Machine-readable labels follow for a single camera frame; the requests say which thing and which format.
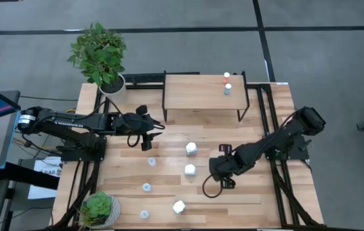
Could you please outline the white paper sheet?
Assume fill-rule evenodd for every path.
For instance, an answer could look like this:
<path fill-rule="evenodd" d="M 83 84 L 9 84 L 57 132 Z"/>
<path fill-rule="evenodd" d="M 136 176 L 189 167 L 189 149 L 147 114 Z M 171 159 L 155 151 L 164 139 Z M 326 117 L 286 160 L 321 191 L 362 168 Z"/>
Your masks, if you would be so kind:
<path fill-rule="evenodd" d="M 44 160 L 36 160 L 33 170 L 60 178 L 62 172 L 61 158 L 46 157 Z M 54 189 L 47 189 L 44 187 L 30 185 L 30 189 L 28 192 L 29 200 L 54 198 L 55 196 L 56 196 L 56 190 Z"/>

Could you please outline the wooden shelf with black frame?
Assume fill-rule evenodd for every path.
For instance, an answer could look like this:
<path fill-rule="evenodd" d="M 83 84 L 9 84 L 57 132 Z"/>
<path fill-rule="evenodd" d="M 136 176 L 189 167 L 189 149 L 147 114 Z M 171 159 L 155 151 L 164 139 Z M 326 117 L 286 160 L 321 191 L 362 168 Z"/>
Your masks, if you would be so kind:
<path fill-rule="evenodd" d="M 170 74 L 164 75 L 162 111 L 164 120 L 168 110 L 235 110 L 238 120 L 250 108 L 245 72 L 230 73 L 232 85 L 229 95 L 224 95 L 223 75 Z"/>

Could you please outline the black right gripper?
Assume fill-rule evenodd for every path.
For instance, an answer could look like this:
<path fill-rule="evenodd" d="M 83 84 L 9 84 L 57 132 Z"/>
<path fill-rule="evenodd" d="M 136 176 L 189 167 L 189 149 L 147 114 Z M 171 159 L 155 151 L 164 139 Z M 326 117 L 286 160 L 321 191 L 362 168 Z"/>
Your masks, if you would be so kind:
<path fill-rule="evenodd" d="M 231 178 L 246 171 L 249 165 L 247 151 L 249 144 L 241 144 L 232 148 L 230 144 L 220 144 L 219 151 L 224 155 L 209 159 L 209 172 L 214 180 L 219 180 L 222 189 L 233 189 L 236 186 Z"/>

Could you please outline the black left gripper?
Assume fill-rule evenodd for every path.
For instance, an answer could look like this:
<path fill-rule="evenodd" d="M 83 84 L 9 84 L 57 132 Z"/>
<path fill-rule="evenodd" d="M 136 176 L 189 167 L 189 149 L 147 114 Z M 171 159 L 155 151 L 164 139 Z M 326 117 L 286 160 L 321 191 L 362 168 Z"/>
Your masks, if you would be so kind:
<path fill-rule="evenodd" d="M 135 113 L 121 114 L 116 119 L 117 134 L 126 135 L 128 137 L 127 144 L 131 148 L 137 146 L 140 137 L 142 137 L 141 149 L 148 151 L 152 148 L 153 140 L 149 134 L 160 135 L 164 132 L 163 128 L 165 126 L 161 122 L 151 118 L 147 112 L 147 106 L 141 105 L 136 109 Z"/>

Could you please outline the leafy plant in white pot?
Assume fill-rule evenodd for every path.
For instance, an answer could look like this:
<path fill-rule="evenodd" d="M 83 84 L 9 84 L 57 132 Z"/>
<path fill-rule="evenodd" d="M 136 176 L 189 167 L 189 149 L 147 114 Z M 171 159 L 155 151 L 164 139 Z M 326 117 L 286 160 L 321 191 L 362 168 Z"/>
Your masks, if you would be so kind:
<path fill-rule="evenodd" d="M 80 70 L 88 83 L 96 84 L 100 92 L 115 103 L 126 101 L 122 62 L 126 44 L 120 34 L 105 29 L 97 22 L 84 30 L 70 47 L 67 61 Z"/>

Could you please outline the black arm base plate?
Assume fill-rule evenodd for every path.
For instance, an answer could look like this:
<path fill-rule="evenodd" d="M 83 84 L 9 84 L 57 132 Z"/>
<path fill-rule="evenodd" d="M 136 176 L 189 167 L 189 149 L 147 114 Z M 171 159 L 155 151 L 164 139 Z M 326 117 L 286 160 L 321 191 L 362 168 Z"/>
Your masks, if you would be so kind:
<path fill-rule="evenodd" d="M 311 139 L 305 140 L 304 136 L 298 136 L 287 145 L 272 148 L 266 151 L 266 159 L 274 160 L 307 160 L 309 159 L 307 146 Z"/>
<path fill-rule="evenodd" d="M 106 137 L 91 137 L 81 142 L 66 141 L 63 146 L 57 146 L 62 154 L 62 161 L 97 162 L 105 158 Z"/>

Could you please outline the black aluminium rig frame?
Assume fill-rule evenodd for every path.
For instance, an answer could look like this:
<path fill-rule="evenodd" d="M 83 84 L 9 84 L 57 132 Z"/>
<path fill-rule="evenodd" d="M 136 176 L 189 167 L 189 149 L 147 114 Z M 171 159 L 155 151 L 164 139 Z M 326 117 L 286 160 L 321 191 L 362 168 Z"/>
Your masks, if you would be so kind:
<path fill-rule="evenodd" d="M 149 151 L 130 148 L 126 137 L 108 138 L 96 188 L 115 196 L 121 204 L 114 229 L 280 227 L 269 161 L 261 159 L 253 169 L 237 176 L 233 190 L 220 190 L 209 178 L 208 167 L 209 159 L 219 155 L 220 144 L 239 146 L 272 132 L 271 105 L 278 122 L 293 112 L 289 86 L 274 83 L 271 89 L 271 96 L 249 90 L 250 108 L 242 121 L 233 110 L 170 110 L 164 120 L 161 90 L 129 90 L 126 101 L 116 108 L 133 112 L 146 105 L 165 129 Z M 196 144 L 196 155 L 187 156 L 189 142 Z M 150 157 L 156 159 L 156 166 L 148 164 Z M 196 176 L 185 175 L 188 164 L 196 166 Z M 151 185 L 150 192 L 143 190 L 145 183 Z M 186 208 L 175 214 L 172 206 L 179 200 Z M 148 219 L 141 218 L 143 210 L 150 213 Z"/>

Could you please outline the succulent in white patterned pot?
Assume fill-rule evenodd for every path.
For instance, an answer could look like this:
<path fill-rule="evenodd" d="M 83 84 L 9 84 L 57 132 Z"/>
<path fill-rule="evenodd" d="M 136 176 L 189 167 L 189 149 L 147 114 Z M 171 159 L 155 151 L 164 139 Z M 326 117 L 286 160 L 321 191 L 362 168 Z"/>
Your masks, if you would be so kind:
<path fill-rule="evenodd" d="M 97 192 L 82 203 L 78 212 L 82 230 L 107 228 L 120 217 L 121 204 L 113 195 Z"/>

